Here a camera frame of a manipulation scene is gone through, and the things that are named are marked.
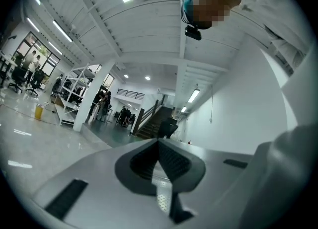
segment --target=table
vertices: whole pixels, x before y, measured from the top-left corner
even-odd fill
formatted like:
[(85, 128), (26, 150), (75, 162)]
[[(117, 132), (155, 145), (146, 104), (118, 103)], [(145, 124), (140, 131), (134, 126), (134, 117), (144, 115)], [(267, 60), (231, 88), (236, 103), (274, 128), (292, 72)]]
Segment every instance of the table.
[(1, 81), (1, 84), (0, 84), (0, 88), (3, 88), (3, 83), (4, 83), (4, 80), (5, 80), (5, 77), (6, 77), (6, 73), (9, 71), (11, 65), (14, 65), (15, 67), (17, 67), (18, 65), (11, 59), (9, 58), (6, 54), (3, 53), (3, 51), (0, 51), (0, 57), (4, 59), (1, 67), (0, 67), (0, 73), (2, 73), (2, 69), (4, 67), (4, 63), (7, 61), (8, 62), (8, 66), (4, 72), (4, 76), (2, 76), (2, 81)]

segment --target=balcony railing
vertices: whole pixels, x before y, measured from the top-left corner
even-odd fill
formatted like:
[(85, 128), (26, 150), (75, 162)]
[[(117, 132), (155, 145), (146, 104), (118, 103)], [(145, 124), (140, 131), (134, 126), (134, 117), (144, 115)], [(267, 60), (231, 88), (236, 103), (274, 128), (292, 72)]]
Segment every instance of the balcony railing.
[(126, 96), (130, 98), (138, 99), (138, 100), (143, 100), (145, 96), (145, 94), (142, 94), (142, 93), (133, 92), (133, 91), (120, 89), (120, 88), (117, 91), (117, 95)]

